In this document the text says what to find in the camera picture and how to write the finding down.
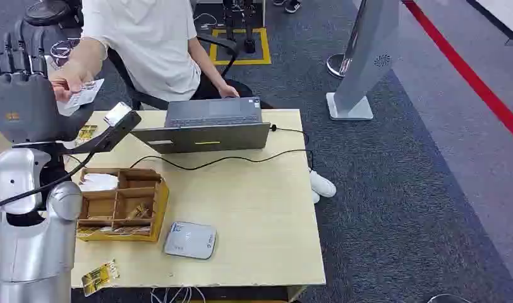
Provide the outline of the person's left hand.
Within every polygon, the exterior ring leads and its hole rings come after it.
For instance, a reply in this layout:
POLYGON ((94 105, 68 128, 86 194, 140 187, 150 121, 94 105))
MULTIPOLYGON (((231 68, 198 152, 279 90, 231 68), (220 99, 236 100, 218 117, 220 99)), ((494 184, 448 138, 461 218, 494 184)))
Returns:
POLYGON ((217 87, 218 93, 221 98, 238 98, 240 97, 238 91, 230 85, 224 84, 217 87))

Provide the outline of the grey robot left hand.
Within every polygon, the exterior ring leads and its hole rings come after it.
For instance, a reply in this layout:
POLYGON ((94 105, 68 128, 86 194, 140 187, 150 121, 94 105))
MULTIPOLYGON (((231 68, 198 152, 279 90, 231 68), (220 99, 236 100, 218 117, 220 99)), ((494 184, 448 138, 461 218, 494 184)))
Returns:
POLYGON ((72 141, 91 117, 94 106, 81 105, 72 115, 59 113, 47 77, 44 30, 33 36, 33 54, 21 34, 4 35, 0 50, 0 132, 13 144, 72 141))

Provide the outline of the person's right hand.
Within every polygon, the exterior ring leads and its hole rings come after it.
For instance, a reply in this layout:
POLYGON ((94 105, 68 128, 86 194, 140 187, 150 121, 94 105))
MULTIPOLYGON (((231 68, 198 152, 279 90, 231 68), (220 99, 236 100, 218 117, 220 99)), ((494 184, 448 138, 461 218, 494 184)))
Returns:
POLYGON ((58 70, 49 74, 49 81, 58 102, 67 103, 70 98, 82 90, 82 86, 92 81, 98 71, 92 71, 84 63, 70 60, 58 70))

